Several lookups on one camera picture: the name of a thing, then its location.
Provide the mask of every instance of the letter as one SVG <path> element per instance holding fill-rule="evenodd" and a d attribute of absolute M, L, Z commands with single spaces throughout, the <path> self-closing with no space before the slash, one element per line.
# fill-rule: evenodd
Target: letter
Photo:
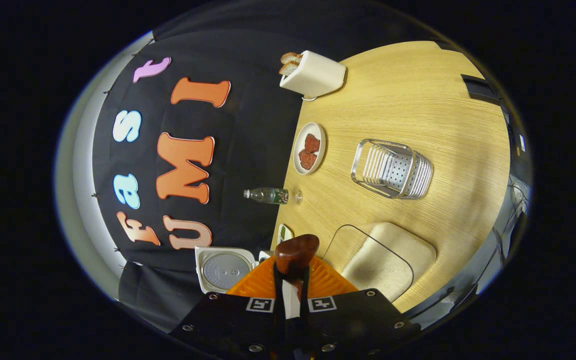
<path fill-rule="evenodd" d="M 134 142 L 139 137 L 139 127 L 142 125 L 142 114 L 139 111 L 120 111 L 114 117 L 112 126 L 112 137 L 116 142 L 128 140 Z"/>
<path fill-rule="evenodd" d="M 183 221 L 179 219 L 172 219 L 170 216 L 164 216 L 164 227 L 166 230 L 173 231 L 177 229 L 184 230 L 194 230 L 199 233 L 197 239 L 184 239 L 183 237 L 176 237 L 175 235 L 169 235 L 170 245 L 174 250 L 179 249 L 194 249 L 195 246 L 206 247 L 210 246 L 213 242 L 213 233 L 210 229 L 203 223 L 196 221 Z"/>
<path fill-rule="evenodd" d="M 174 85 L 170 103 L 177 104 L 182 100 L 199 100 L 212 103 L 213 107 L 221 108 L 226 104 L 226 98 L 231 91 L 231 82 L 222 81 L 218 84 L 206 82 L 192 82 L 187 77 L 182 78 Z"/>
<path fill-rule="evenodd" d="M 129 173 L 128 176 L 115 175 L 114 180 L 112 180 L 112 187 L 114 187 L 114 194 L 120 203 L 128 203 L 129 207 L 139 209 L 140 202 L 137 194 L 139 184 L 132 173 Z"/>
<path fill-rule="evenodd" d="M 146 61 L 142 67 L 135 69 L 132 75 L 132 82 L 136 83 L 140 78 L 146 78 L 148 76 L 155 76 L 162 73 L 170 65 L 172 59 L 170 57 L 164 57 L 158 64 L 153 64 L 153 60 Z"/>
<path fill-rule="evenodd" d="M 183 196 L 197 199 L 207 204 L 210 194 L 208 185 L 203 182 L 198 186 L 188 186 L 208 178 L 209 174 L 192 164 L 190 160 L 209 166 L 213 162 L 215 139 L 212 136 L 203 140 L 178 139 L 169 133 L 162 132 L 157 142 L 157 153 L 176 169 L 160 175 L 156 182 L 157 195 L 160 199 L 168 196 Z"/>
<path fill-rule="evenodd" d="M 126 232 L 126 235 L 128 235 L 128 239 L 130 239 L 131 242 L 150 242 L 156 246 L 162 244 L 153 231 L 153 228 L 150 226 L 146 226 L 145 230 L 141 230 L 141 222 L 135 219 L 126 219 L 126 214 L 121 211 L 117 212 L 117 219 L 119 219 L 121 227 Z"/>

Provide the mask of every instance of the meat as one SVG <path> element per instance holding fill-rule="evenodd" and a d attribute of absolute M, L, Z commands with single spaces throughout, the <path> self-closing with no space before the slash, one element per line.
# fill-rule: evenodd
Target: meat
<path fill-rule="evenodd" d="M 306 135 L 306 151 L 309 153 L 317 153 L 320 150 L 320 143 L 322 141 L 317 139 L 313 134 Z"/>
<path fill-rule="evenodd" d="M 314 153 L 307 152 L 306 150 L 299 151 L 299 160 L 301 161 L 301 167 L 306 170 L 311 170 L 317 160 L 317 155 Z"/>

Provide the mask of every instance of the screw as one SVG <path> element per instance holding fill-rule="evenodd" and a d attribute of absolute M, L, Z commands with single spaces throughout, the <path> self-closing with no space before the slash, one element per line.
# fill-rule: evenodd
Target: screw
<path fill-rule="evenodd" d="M 261 353 L 264 351 L 264 347 L 258 344 L 252 344 L 248 347 L 248 350 L 250 350 L 252 353 Z"/>

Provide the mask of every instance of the small dish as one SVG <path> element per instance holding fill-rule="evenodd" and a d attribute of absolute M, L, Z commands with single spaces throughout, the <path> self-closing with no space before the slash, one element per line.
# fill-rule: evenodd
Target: small dish
<path fill-rule="evenodd" d="M 315 162 L 310 170 L 307 170 L 302 166 L 302 162 L 299 158 L 299 153 L 306 148 L 306 136 L 308 136 L 308 134 L 313 134 L 313 136 L 320 141 L 319 150 L 313 152 L 313 155 L 316 155 L 317 159 L 315 159 Z M 292 164 L 294 165 L 295 170 L 297 170 L 297 173 L 306 175 L 315 171 L 322 163 L 325 153 L 326 133 L 324 132 L 324 129 L 322 129 L 321 126 L 314 122 L 309 122 L 304 125 L 297 135 L 297 139 L 294 142 L 294 147 L 292 148 Z"/>

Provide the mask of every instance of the bread slice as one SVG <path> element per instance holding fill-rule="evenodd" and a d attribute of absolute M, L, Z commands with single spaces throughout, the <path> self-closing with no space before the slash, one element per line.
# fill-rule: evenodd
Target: bread slice
<path fill-rule="evenodd" d="M 299 62 L 302 61 L 302 56 L 303 55 L 296 54 L 294 52 L 287 52 L 281 56 L 281 63 L 284 65 L 288 64 L 288 62 L 295 62 L 299 64 Z"/>
<path fill-rule="evenodd" d="M 292 74 L 293 71 L 297 70 L 298 66 L 298 63 L 294 61 L 288 61 L 286 64 L 284 64 L 284 66 L 281 67 L 281 69 L 279 69 L 279 74 L 288 76 Z"/>

